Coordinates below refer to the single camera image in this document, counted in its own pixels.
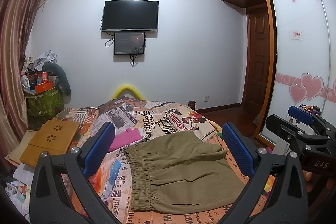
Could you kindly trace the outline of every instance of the blue gripper pad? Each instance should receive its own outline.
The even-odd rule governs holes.
[[[293,117],[294,119],[300,122],[303,122],[307,126],[312,126],[314,123],[313,115],[307,112],[304,112],[302,109],[299,109],[295,106],[291,106],[288,109],[288,115],[290,115],[291,117]]]
[[[113,123],[105,122],[104,125],[97,132],[96,136],[98,137],[98,139],[95,140],[95,144],[92,146],[91,150],[84,158],[83,174],[86,179],[88,179],[90,176],[94,175],[97,172],[101,162],[103,161],[116,136],[116,129]]]
[[[243,175],[253,177],[258,164],[257,147],[244,137],[232,122],[223,125],[223,140]]]

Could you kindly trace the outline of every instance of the olive green shorts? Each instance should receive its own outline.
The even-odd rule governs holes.
[[[226,163],[226,152],[192,131],[125,148],[132,171],[131,208],[189,214],[232,204],[244,185]]]

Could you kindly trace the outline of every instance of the wooden door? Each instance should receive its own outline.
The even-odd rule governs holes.
[[[269,22],[267,7],[248,11],[249,44],[243,108],[257,116],[263,108],[269,69]]]

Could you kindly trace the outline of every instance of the black monitor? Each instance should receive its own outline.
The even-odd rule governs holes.
[[[138,55],[145,53],[144,32],[115,32],[115,55]]]
[[[105,1],[103,31],[157,31],[159,2],[149,0]]]

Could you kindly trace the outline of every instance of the door frame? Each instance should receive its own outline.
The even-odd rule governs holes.
[[[250,27],[250,11],[255,10],[258,8],[265,7],[267,4],[259,4],[255,6],[251,6],[246,8],[246,21],[247,21],[247,58],[246,58],[246,73],[245,73],[245,83],[244,83],[244,91],[243,91],[243,98],[241,100],[241,107],[244,108],[245,106],[245,99],[246,99],[246,90],[247,90],[247,82],[248,76],[250,71],[250,56],[251,56],[251,27]]]
[[[265,124],[267,113],[269,110],[272,94],[273,94],[273,87],[274,87],[274,80],[276,75],[276,63],[277,63],[277,34],[276,34],[276,21],[275,21],[275,13],[273,9],[273,1],[266,0],[267,10],[268,10],[268,22],[269,22],[269,35],[270,35],[270,59],[269,59],[269,71],[268,71],[268,81],[266,87],[266,93],[264,98],[263,107],[261,110],[260,118],[258,121],[257,128],[254,133],[254,138],[257,138],[261,142],[268,145],[270,148],[274,148],[274,144],[270,142],[266,137],[262,136],[260,133],[263,129]]]

